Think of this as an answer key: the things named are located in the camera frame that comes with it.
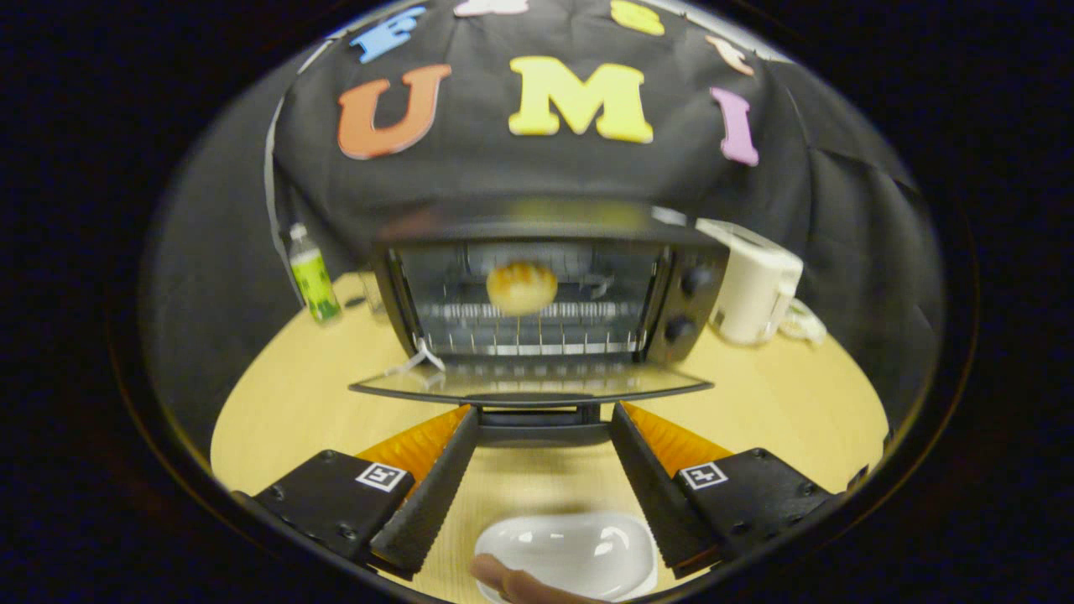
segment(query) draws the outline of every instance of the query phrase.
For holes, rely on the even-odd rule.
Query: letter m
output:
[[[645,76],[626,66],[605,63],[586,82],[578,78],[560,59],[518,57],[511,71],[522,76],[522,101],[508,127],[518,135],[550,135],[560,131],[560,118],[551,103],[576,134],[590,127],[597,110],[597,132],[605,139],[650,143],[653,127],[641,111],[641,84]]]

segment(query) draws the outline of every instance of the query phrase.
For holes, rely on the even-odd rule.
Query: table surface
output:
[[[335,283],[340,301],[364,294],[357,274]],[[388,322],[368,306],[318,326],[303,308],[235,385],[217,420],[211,460],[228,489],[256,494],[316,452],[357,454],[450,411],[441,403],[347,389],[407,360]],[[830,336],[819,346],[777,335],[760,347],[703,330],[680,371],[714,388],[634,404],[739,452],[765,447],[830,492],[883,452],[887,419],[876,392]],[[610,418],[612,405],[603,405]],[[444,600],[487,602],[467,566],[478,535],[533,514],[610,510],[643,518],[610,442],[574,448],[478,447],[424,569],[394,579]],[[654,591],[679,585],[658,565]]]

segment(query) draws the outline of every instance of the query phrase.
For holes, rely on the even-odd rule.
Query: bun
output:
[[[555,273],[534,262],[511,262],[489,274],[489,301],[505,317],[540,312],[555,300]]]

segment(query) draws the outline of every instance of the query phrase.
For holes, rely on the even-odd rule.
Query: white plate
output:
[[[520,516],[489,527],[474,553],[491,553],[546,585],[619,602],[656,587],[656,543],[640,518],[612,512]],[[490,602],[508,604],[478,581]]]

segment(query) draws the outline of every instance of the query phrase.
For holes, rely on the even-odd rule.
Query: foam letter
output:
[[[720,111],[724,114],[724,140],[720,142],[720,150],[727,159],[745,163],[746,166],[757,166],[760,156],[757,149],[753,148],[753,141],[750,139],[750,120],[745,114],[750,112],[750,103],[745,99],[734,92],[728,92],[721,88],[709,89],[712,98],[720,103]]]
[[[365,49],[365,53],[362,54],[362,58],[359,59],[359,61],[361,61],[362,64],[365,64],[380,55],[383,55],[388,51],[391,51],[396,46],[401,46],[407,40],[410,40],[409,32],[413,30],[413,28],[418,27],[418,20],[415,19],[415,17],[424,12],[424,6],[407,9],[377,27],[374,27],[369,31],[366,31],[358,38],[351,40],[351,46],[361,44],[362,48]]]
[[[489,13],[496,15],[520,15],[528,10],[528,0],[467,0],[455,6],[455,16],[476,17]]]
[[[560,118],[552,114],[554,102],[567,126],[576,134],[590,127],[597,110],[597,132],[605,139],[650,143],[653,127],[641,111],[641,84],[645,76],[634,68],[605,63],[584,84],[560,59],[518,57],[511,71],[522,75],[519,112],[507,120],[513,134],[549,135],[560,131]]]
[[[661,16],[652,9],[626,0],[611,0],[611,18],[623,27],[637,29],[650,35],[664,35]]]
[[[731,69],[734,69],[739,73],[753,76],[753,68],[745,64],[744,62],[745,55],[742,54],[742,51],[739,51],[735,46],[731,46],[730,42],[723,40],[721,38],[715,38],[713,35],[706,35],[705,39],[708,40],[709,44],[712,44],[713,46],[716,47],[716,51],[720,53],[720,56],[724,59],[724,62],[729,64]]]
[[[387,80],[375,80],[347,90],[339,97],[339,150],[354,159],[369,159],[379,155],[398,153],[417,143],[429,132],[436,116],[436,97],[440,80],[451,74],[451,67],[433,64],[418,68],[403,75],[403,83],[410,86],[406,115],[394,126],[374,128],[373,116],[377,99],[391,85]]]

